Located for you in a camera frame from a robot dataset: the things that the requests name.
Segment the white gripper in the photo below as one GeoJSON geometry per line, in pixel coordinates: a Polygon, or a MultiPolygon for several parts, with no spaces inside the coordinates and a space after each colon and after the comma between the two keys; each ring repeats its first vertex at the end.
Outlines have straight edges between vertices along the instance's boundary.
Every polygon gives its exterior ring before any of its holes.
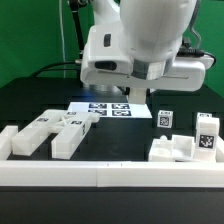
{"type": "Polygon", "coordinates": [[[183,48],[181,42],[180,36],[126,31],[120,24],[96,25],[84,48],[81,80],[89,85],[196,91],[214,57],[183,48]]]}

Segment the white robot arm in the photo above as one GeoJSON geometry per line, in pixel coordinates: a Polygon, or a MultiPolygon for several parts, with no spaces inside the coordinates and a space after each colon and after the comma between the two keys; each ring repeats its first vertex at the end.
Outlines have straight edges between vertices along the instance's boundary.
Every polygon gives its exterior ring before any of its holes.
{"type": "Polygon", "coordinates": [[[215,59],[189,47],[183,34],[200,0],[68,0],[91,5],[95,24],[83,45],[81,81],[89,85],[195,91],[215,59]]]}

